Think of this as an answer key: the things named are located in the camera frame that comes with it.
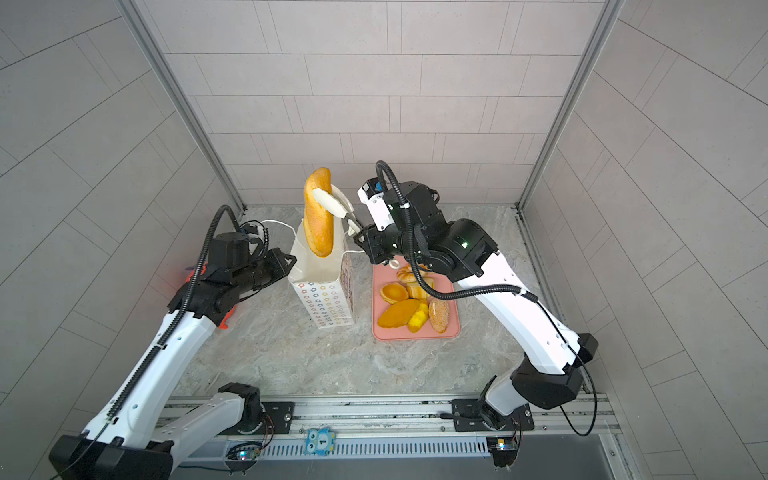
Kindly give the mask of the long baguette fake bread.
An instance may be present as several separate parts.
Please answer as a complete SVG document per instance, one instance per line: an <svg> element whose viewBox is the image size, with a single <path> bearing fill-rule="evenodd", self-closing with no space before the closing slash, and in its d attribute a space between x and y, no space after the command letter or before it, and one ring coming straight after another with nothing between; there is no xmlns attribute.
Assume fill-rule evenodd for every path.
<svg viewBox="0 0 768 480"><path fill-rule="evenodd" d="M315 198L313 191L331 193L331 172L321 167L309 175L304 186L304 219L303 226L309 249L320 258L332 253L334 246L333 215L328 212Z"/></svg>

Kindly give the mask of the white printed paper bag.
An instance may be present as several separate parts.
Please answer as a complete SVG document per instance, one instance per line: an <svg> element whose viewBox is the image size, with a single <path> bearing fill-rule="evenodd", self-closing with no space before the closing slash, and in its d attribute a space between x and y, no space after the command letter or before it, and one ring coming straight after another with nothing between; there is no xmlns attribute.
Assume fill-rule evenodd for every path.
<svg viewBox="0 0 768 480"><path fill-rule="evenodd" d="M317 257L308 247L303 221L296 228L290 251L297 257L288 281L317 328L353 325L351 259L347 256L348 236L339 218L334 217L334 248Z"/></svg>

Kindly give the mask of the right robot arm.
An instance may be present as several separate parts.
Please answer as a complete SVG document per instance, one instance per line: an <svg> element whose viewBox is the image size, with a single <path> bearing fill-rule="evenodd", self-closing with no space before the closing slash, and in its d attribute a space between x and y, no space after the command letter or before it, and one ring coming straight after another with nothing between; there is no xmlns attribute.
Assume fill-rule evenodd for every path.
<svg viewBox="0 0 768 480"><path fill-rule="evenodd" d="M457 284L453 292L428 288L435 300L475 297L514 336L524 350L521 363L485 387L469 419L493 430L520 424L520 408L563 408L575 400L598 342L557 320L513 272L497 243L475 221L448 221L438 207L436 190L418 182L387 187L372 178L360 197L374 222L363 227L352 207L332 188L307 182L304 189L307 225L322 215L342 220L347 234L372 264L403 257L415 270L419 284L424 272L445 276Z"/></svg>

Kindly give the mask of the orange tart fake bread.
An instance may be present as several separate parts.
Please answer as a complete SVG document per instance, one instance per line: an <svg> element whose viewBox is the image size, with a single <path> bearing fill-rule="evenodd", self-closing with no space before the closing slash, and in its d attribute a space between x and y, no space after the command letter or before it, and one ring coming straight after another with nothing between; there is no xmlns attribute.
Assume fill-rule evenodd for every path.
<svg viewBox="0 0 768 480"><path fill-rule="evenodd" d="M410 299L407 288L398 282L384 284L379 290L380 297L389 304Z"/></svg>

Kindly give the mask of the sesame oval fake bread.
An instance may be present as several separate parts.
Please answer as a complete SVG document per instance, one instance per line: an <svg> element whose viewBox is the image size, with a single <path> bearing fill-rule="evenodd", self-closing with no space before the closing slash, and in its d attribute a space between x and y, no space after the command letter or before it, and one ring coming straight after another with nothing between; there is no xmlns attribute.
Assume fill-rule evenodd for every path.
<svg viewBox="0 0 768 480"><path fill-rule="evenodd" d="M428 307L431 327L438 334L445 333L450 321L449 302L433 298L429 301Z"/></svg>

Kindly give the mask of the small yellow fake bread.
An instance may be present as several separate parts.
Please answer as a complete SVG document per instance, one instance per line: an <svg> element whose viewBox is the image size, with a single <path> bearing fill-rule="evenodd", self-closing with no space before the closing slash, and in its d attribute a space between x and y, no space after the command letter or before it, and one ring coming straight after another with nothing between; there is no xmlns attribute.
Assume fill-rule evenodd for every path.
<svg viewBox="0 0 768 480"><path fill-rule="evenodd" d="M407 328L411 333L418 332L429 319L429 307L425 302L420 302L417 310L411 316L407 323Z"/></svg>

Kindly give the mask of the red shark plush toy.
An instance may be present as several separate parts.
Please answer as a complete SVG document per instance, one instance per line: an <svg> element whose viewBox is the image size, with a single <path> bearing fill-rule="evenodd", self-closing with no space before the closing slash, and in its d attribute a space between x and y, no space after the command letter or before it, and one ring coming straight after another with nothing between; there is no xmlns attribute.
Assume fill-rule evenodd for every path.
<svg viewBox="0 0 768 480"><path fill-rule="evenodd" d="M236 308L237 306L233 304L231 308L225 313L225 315L222 317L221 322L217 325L219 329L227 330L229 328L229 325L227 324L227 322L234 315Z"/></svg>

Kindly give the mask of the pink plastic tray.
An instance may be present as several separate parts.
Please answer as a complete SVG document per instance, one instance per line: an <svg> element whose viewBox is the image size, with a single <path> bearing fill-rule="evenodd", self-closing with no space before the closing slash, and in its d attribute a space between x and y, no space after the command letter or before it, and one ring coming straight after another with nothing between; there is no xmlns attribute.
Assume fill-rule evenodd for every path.
<svg viewBox="0 0 768 480"><path fill-rule="evenodd" d="M372 332L377 340L454 338L460 333L456 302L429 295L403 257L373 267L372 292Z"/></svg>

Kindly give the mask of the blue owl number tag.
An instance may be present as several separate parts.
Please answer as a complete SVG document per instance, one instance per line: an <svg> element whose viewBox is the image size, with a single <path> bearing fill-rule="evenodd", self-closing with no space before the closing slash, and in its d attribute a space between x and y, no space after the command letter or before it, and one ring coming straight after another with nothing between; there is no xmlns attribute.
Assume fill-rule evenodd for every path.
<svg viewBox="0 0 768 480"><path fill-rule="evenodd" d="M328 456L334 452L336 433L329 427L313 428L307 432L304 453L306 455Z"/></svg>

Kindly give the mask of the left circuit board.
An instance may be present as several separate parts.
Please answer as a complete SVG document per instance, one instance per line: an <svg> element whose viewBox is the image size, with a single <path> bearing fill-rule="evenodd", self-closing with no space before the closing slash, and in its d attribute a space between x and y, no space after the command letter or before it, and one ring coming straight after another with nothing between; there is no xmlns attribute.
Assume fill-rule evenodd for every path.
<svg viewBox="0 0 768 480"><path fill-rule="evenodd" d="M262 444L256 441L249 441L232 446L227 454L228 461L255 462L261 454Z"/></svg>

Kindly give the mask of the circuit board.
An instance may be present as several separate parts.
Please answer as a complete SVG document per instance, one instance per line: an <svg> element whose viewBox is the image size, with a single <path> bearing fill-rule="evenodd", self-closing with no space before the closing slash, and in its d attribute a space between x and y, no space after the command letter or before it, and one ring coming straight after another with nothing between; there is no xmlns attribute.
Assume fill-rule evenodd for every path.
<svg viewBox="0 0 768 480"><path fill-rule="evenodd" d="M486 444L496 468L511 467L517 460L520 445L515 437L487 437Z"/></svg>
<svg viewBox="0 0 768 480"><path fill-rule="evenodd" d="M256 441L249 441L232 446L227 454L228 461L255 462L261 454L262 444Z"/></svg>

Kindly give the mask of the right circuit board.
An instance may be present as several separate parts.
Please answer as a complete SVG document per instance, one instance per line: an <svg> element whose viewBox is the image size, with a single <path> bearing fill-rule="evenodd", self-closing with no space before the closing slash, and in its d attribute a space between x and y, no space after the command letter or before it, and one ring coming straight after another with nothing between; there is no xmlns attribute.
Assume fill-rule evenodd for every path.
<svg viewBox="0 0 768 480"><path fill-rule="evenodd" d="M515 437L487 437L486 444L496 468L511 467L517 460L520 445Z"/></svg>

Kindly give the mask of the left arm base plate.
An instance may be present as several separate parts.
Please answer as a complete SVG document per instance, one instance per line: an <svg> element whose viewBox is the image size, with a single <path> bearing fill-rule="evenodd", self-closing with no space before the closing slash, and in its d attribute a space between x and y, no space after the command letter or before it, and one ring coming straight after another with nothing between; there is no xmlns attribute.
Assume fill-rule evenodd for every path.
<svg viewBox="0 0 768 480"><path fill-rule="evenodd" d="M262 402L263 418L256 434L264 436L267 429L275 435L289 434L295 406L296 404L290 401Z"/></svg>

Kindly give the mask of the aluminium mounting rail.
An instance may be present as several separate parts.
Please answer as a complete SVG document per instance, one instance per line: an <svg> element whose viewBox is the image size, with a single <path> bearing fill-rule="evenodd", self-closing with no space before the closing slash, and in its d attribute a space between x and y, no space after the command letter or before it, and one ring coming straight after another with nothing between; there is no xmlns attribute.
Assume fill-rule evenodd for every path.
<svg viewBox="0 0 768 480"><path fill-rule="evenodd" d="M187 465L218 467L228 450L241 443L262 444L256 461L352 460L384 458L491 458L487 437L515 437L519 451L527 440L558 436L576 440L596 438L613 445L620 432L614 409L603 394L581 394L564 407L542 410L529 406L532 431L457 432L450 419L453 399L475 399L474 395L372 395L372 396L282 396L266 401L296 404L287 435L242 434L228 430L192 453ZM329 427L336 433L335 449L322 457L304 453L309 429Z"/></svg>

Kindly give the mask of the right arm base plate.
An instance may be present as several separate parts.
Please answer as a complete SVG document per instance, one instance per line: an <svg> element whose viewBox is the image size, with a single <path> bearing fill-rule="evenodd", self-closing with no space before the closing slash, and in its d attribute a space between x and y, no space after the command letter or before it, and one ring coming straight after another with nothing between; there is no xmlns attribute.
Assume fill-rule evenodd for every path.
<svg viewBox="0 0 768 480"><path fill-rule="evenodd" d="M479 399L453 399L450 419L457 432L532 431L535 429L528 404L509 415L501 415Z"/></svg>

